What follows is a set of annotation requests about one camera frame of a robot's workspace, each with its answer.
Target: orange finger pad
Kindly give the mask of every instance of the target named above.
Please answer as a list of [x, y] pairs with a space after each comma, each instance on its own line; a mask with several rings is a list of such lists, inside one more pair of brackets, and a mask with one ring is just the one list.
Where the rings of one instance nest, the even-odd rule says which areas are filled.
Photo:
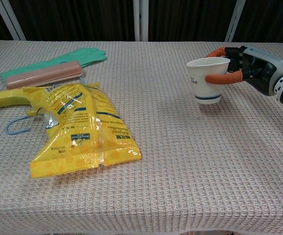
[[225, 55], [225, 47], [220, 47], [214, 51], [212, 51], [210, 54], [208, 54], [206, 57], [220, 57], [222, 55]]
[[242, 71], [239, 70], [233, 73], [223, 74], [223, 75], [207, 75], [205, 77], [205, 81], [207, 83], [217, 84], [217, 85], [226, 85], [226, 84], [242, 82]]

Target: blue wire hook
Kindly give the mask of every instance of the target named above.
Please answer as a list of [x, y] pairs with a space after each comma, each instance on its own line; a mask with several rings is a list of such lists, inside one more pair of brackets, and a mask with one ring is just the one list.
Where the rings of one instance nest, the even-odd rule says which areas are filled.
[[8, 135], [16, 135], [16, 134], [19, 134], [19, 133], [23, 133], [23, 132], [29, 131], [30, 128], [22, 129], [22, 130], [19, 130], [19, 131], [9, 131], [9, 126], [12, 125], [14, 122], [17, 122], [17, 121], [20, 121], [20, 120], [24, 120], [24, 119], [27, 119], [27, 118], [30, 118], [30, 117], [33, 117], [33, 116], [18, 117], [18, 118], [15, 118], [15, 119], [11, 120], [6, 125], [6, 127], [4, 129], [4, 132], [7, 133]]

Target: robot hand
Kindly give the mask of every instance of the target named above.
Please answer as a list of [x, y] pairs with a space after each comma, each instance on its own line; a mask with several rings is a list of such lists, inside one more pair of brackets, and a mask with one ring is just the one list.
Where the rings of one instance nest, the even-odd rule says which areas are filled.
[[277, 95], [283, 104], [283, 59], [255, 47], [220, 47], [207, 57], [230, 59], [229, 74], [207, 75], [211, 84], [232, 84], [246, 81], [264, 95]]

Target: paper cup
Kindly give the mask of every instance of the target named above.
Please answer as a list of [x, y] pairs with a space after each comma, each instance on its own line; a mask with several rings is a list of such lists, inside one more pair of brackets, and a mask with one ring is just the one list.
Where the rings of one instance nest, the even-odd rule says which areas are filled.
[[209, 74], [225, 74], [229, 62], [230, 59], [224, 57], [206, 57], [187, 63], [187, 69], [198, 103], [215, 104], [219, 102], [224, 86], [207, 83], [205, 76]]

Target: white tablecloth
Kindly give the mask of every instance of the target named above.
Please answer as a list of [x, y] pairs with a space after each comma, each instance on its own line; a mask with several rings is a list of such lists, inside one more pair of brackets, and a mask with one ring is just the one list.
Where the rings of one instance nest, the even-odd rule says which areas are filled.
[[[0, 72], [80, 47], [108, 59], [84, 68], [101, 82], [143, 159], [31, 179], [29, 163], [47, 140], [44, 124], [6, 123], [28, 106], [0, 109], [0, 234], [180, 234], [230, 230], [283, 234], [283, 105], [246, 82], [199, 105], [186, 63], [214, 42], [0, 41]], [[283, 58], [283, 44], [252, 44]], [[0, 78], [0, 90], [5, 89]]]

